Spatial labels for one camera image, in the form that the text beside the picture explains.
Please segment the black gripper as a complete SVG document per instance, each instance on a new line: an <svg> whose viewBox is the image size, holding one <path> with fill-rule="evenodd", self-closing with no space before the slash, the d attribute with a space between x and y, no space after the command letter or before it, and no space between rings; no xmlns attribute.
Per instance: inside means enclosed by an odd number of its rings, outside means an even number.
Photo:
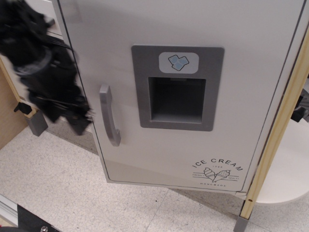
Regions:
<svg viewBox="0 0 309 232"><path fill-rule="evenodd" d="M19 67L20 81L27 87L28 98L55 123L64 116L76 135L83 135L92 122L87 116L88 103L75 83L74 65L48 65L41 69Z"/></svg>

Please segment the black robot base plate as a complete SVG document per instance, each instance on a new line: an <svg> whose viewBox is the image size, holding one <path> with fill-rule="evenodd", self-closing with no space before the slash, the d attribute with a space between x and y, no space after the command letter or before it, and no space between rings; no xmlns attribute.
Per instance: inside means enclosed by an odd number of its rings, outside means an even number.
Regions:
<svg viewBox="0 0 309 232"><path fill-rule="evenodd" d="M56 227L20 205L17 205L17 212L18 226L2 226L0 232L59 232Z"/></svg>

